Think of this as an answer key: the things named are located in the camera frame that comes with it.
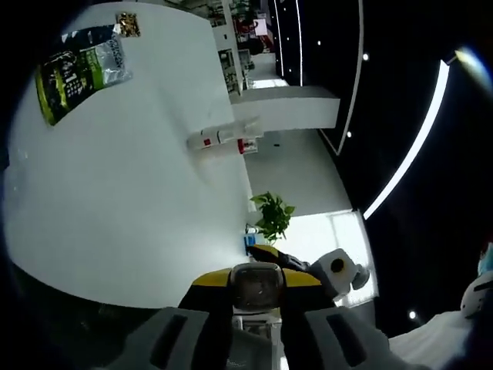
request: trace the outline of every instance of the white tabletop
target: white tabletop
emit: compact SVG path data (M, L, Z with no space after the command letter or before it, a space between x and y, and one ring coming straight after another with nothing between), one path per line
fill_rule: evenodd
M108 304L179 302L206 271L247 261L241 156L201 161L188 135L233 121L207 20L159 5L87 9L67 29L135 12L122 40L133 79L97 92L55 128L34 81L9 143L5 232L12 260L40 281Z

